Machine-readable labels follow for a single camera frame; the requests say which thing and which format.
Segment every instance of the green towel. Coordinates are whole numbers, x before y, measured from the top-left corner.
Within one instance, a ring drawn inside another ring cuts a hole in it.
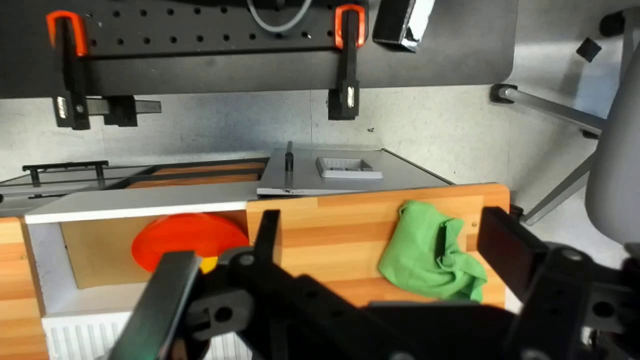
[[[403,202],[378,270],[394,286],[446,300],[481,300],[485,272],[458,248],[463,223],[425,202]]]

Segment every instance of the black pegboard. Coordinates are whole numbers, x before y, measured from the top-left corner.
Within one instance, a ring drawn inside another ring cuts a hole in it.
[[[269,25],[290,20],[302,0],[287,9],[258,9]],[[68,3],[68,10],[83,16],[90,55],[174,57],[174,55],[239,55],[278,50],[334,49],[331,14],[341,0],[314,0],[303,20],[285,35],[264,33],[245,6],[234,3],[147,3],[90,0]]]

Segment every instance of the cable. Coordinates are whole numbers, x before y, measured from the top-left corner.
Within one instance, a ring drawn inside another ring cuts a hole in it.
[[[285,23],[285,25],[279,25],[279,27],[271,27],[271,25],[266,25],[259,14],[258,14],[258,9],[253,6],[253,0],[245,0],[245,6],[248,10],[251,13],[256,25],[266,31],[266,33],[271,33],[271,35],[279,35],[279,33],[287,33],[292,31],[308,13],[308,9],[312,6],[312,0],[303,0],[303,4],[300,6],[297,14]]]

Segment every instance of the orange object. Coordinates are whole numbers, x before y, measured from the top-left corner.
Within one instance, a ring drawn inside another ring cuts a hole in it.
[[[147,225],[131,245],[134,260],[153,272],[166,252],[220,257],[230,248],[248,246],[245,235],[227,218],[213,214],[176,214]]]
[[[340,50],[343,49],[343,28],[341,28],[343,13],[358,13],[358,42],[355,42],[355,46],[361,49],[363,38],[365,38],[365,14],[363,14],[361,4],[341,4],[336,9],[336,13],[334,13],[334,45]]]
[[[52,46],[55,46],[55,25],[59,20],[68,20],[71,25],[73,31],[73,42],[75,42],[75,57],[83,59],[88,57],[88,42],[86,42],[86,28],[83,28],[83,20],[75,14],[75,13],[68,13],[68,10],[55,10],[45,14],[45,31],[47,31],[47,40],[52,42]]]

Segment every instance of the orange clamp handle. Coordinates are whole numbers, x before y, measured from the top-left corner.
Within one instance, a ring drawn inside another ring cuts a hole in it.
[[[77,59],[88,57],[83,20],[75,13],[55,10],[55,13],[45,14],[45,31],[47,31],[47,40],[52,42],[52,46],[55,46],[58,20],[68,20],[71,25],[73,42],[75,42],[75,57]]]
[[[334,45],[336,45],[336,49],[343,50],[343,28],[341,28],[343,13],[358,14],[358,42],[355,42],[355,46],[361,49],[363,38],[365,38],[365,14],[363,14],[361,4],[341,4],[336,9],[336,13],[334,13]]]

